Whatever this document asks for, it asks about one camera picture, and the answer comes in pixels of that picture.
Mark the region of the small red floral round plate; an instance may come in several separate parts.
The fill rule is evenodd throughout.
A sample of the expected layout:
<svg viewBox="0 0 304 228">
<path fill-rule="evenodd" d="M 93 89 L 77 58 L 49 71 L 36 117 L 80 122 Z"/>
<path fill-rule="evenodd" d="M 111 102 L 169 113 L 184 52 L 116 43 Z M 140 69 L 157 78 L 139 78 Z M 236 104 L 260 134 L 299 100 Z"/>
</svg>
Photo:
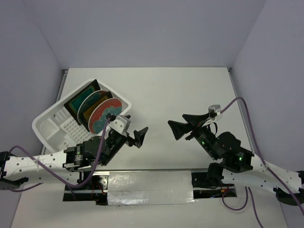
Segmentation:
<svg viewBox="0 0 304 228">
<path fill-rule="evenodd" d="M 89 131 L 94 134 L 99 134 L 105 125 L 107 120 L 106 116 L 119 115 L 122 112 L 122 103 L 116 98 L 110 98 L 103 101 L 97 108 L 92 112 L 88 127 Z"/>
</svg>

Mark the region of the yellow square plate black rim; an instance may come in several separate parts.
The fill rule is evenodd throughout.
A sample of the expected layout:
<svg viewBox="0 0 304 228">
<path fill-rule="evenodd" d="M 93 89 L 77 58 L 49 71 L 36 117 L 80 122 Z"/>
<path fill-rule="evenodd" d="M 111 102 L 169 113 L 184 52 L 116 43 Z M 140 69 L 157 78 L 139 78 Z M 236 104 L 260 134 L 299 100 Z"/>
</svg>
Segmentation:
<svg viewBox="0 0 304 228">
<path fill-rule="evenodd" d="M 107 91 L 106 94 L 104 94 L 98 101 L 96 101 L 92 106 L 90 106 L 88 109 L 86 109 L 84 112 L 80 114 L 80 119 L 82 122 L 82 125 L 85 125 L 88 123 L 88 120 L 93 113 L 93 111 L 105 100 L 108 100 L 112 98 L 112 93 L 110 91 Z"/>
</svg>

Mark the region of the large red floral round plate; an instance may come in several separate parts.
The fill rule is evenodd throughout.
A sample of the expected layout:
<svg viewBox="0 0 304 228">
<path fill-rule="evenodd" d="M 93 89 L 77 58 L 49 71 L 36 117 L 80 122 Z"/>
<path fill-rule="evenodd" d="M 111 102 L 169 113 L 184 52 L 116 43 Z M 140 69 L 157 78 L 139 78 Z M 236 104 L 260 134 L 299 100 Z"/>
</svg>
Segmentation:
<svg viewBox="0 0 304 228">
<path fill-rule="evenodd" d="M 81 119 L 80 114 L 84 112 L 86 109 L 88 109 L 90 106 L 92 106 L 96 101 L 98 101 L 104 94 L 106 94 L 107 91 L 105 90 L 97 90 L 92 92 L 90 95 L 88 95 L 84 101 L 81 103 L 78 111 L 77 111 L 77 120 L 78 124 L 81 125 Z"/>
</svg>

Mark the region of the teal square plate black rim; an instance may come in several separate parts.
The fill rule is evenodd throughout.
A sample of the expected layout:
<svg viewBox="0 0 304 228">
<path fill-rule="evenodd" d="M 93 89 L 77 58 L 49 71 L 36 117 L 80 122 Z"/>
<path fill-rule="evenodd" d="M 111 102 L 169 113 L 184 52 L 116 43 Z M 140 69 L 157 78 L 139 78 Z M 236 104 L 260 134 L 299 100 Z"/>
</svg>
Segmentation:
<svg viewBox="0 0 304 228">
<path fill-rule="evenodd" d="M 79 111 L 80 105 L 90 94 L 97 90 L 100 90 L 100 86 L 97 80 L 94 79 L 91 83 L 89 83 L 86 87 L 84 87 L 80 92 L 78 92 L 64 104 L 64 107 L 68 110 L 68 112 L 72 115 L 72 117 L 79 125 L 80 122 L 78 121 L 77 113 Z"/>
</svg>

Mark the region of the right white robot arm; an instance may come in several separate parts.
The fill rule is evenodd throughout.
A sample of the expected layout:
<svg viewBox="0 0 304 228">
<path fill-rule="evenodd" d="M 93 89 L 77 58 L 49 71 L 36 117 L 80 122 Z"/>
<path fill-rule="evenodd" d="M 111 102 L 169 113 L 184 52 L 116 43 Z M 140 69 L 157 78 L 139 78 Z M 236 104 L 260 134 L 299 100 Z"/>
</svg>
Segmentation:
<svg viewBox="0 0 304 228">
<path fill-rule="evenodd" d="M 185 123 L 169 120 L 176 140 L 185 134 L 187 141 L 195 139 L 214 161 L 207 173 L 195 175 L 195 187 L 221 187 L 228 184 L 258 188 L 273 193 L 281 203 L 297 206 L 304 202 L 303 171 L 288 171 L 241 147 L 241 141 L 231 132 L 216 136 L 210 125 L 220 118 L 220 112 L 204 115 L 183 114 Z"/>
</svg>

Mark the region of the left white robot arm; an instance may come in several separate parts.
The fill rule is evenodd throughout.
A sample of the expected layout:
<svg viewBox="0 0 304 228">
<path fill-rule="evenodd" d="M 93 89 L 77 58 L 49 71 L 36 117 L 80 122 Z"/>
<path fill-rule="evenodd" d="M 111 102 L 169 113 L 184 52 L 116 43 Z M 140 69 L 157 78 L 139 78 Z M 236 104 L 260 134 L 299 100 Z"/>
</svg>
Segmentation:
<svg viewBox="0 0 304 228">
<path fill-rule="evenodd" d="M 106 166 L 119 150 L 127 145 L 140 148 L 148 131 L 145 127 L 128 133 L 130 116 L 108 114 L 100 136 L 59 152 L 33 156 L 21 146 L 25 155 L 15 156 L 12 151 L 0 154 L 0 189 L 21 192 L 21 186 L 31 188 L 43 183 L 60 181 L 71 189 L 88 189 L 93 185 L 93 174 L 98 165 Z"/>
</svg>

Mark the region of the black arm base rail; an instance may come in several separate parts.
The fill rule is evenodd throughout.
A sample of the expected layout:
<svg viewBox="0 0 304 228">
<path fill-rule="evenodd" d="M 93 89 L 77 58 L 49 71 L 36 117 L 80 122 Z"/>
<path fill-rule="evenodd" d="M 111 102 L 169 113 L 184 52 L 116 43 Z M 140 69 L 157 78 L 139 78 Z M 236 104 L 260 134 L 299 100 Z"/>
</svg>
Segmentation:
<svg viewBox="0 0 304 228">
<path fill-rule="evenodd" d="M 236 197 L 234 184 L 207 180 L 207 169 L 97 170 L 84 187 L 64 190 L 62 200 L 100 206 L 175 205 L 198 199 Z"/>
</svg>

